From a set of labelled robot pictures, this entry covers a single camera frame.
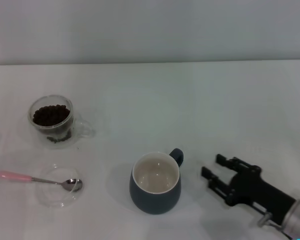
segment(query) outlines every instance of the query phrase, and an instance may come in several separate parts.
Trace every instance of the mug handle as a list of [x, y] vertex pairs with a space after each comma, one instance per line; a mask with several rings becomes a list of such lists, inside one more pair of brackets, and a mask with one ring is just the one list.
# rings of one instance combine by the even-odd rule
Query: mug handle
[[179, 148], [173, 149], [169, 155], [173, 157], [179, 167], [184, 162], [184, 153]]

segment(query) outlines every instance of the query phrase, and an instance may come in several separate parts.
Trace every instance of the robotic arm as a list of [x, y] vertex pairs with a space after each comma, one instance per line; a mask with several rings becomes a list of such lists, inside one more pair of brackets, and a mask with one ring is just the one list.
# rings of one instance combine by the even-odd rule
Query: robotic arm
[[201, 175], [208, 180], [208, 187], [229, 206], [246, 204], [263, 215], [258, 226], [276, 228], [291, 240], [300, 240], [300, 200], [285, 194], [261, 178], [262, 169], [236, 157], [227, 160], [218, 154], [216, 163], [234, 170], [237, 174], [227, 185], [208, 168], [202, 167]]

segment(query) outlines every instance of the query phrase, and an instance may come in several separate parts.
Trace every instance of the mug rim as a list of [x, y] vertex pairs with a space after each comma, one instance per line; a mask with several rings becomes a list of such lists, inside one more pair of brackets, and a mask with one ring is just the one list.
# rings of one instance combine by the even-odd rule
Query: mug rim
[[[140, 162], [144, 157], [146, 157], [146, 156], [148, 156], [148, 155], [152, 155], [152, 154], [162, 154], [162, 155], [164, 155], [164, 156], [167, 157], [168, 159], [171, 159], [171, 160], [173, 161], [173, 164], [177, 167], [177, 178], [176, 178], [176, 181], [175, 181], [175, 183], [173, 184], [173, 186], [170, 187], [170, 188], [169, 188], [168, 190], [166, 190], [166, 191], [161, 191], [161, 192], [147, 191], [147, 190], [145, 190], [143, 187], [141, 187], [141, 186], [138, 184], [138, 182], [136, 181], [136, 179], [135, 179], [135, 167], [136, 167], [137, 163]], [[149, 194], [157, 194], [157, 195], [159, 195], [159, 194], [165, 194], [165, 193], [171, 191], [172, 189], [174, 189], [174, 187], [175, 187], [175, 186], [177, 185], [177, 183], [179, 182], [179, 179], [180, 179], [180, 169], [179, 169], [179, 166], [178, 166], [177, 161], [176, 161], [172, 156], [170, 156], [169, 154], [164, 153], [164, 152], [160, 152], [160, 151], [152, 151], [152, 152], [148, 152], [148, 153], [142, 155], [142, 156], [140, 157], [140, 159], [138, 159], [138, 160], [133, 164], [133, 167], [132, 167], [132, 178], [133, 178], [134, 183], [138, 186], [138, 188], [140, 188], [142, 191], [145, 191], [146, 193], [149, 193]]]

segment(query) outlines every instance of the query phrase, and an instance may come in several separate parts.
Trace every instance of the mug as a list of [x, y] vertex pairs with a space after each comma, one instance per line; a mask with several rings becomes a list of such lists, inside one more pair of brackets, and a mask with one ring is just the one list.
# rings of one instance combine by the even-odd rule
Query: mug
[[181, 194], [179, 167], [184, 153], [175, 148], [169, 155], [150, 152], [134, 165], [130, 175], [130, 196], [134, 204], [148, 214], [171, 210]]

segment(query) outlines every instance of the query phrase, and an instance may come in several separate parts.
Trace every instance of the silver cylinder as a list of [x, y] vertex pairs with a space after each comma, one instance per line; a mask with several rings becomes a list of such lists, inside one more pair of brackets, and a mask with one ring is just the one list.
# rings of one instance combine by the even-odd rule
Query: silver cylinder
[[300, 199], [295, 201], [285, 215], [281, 230], [294, 240], [300, 239]]

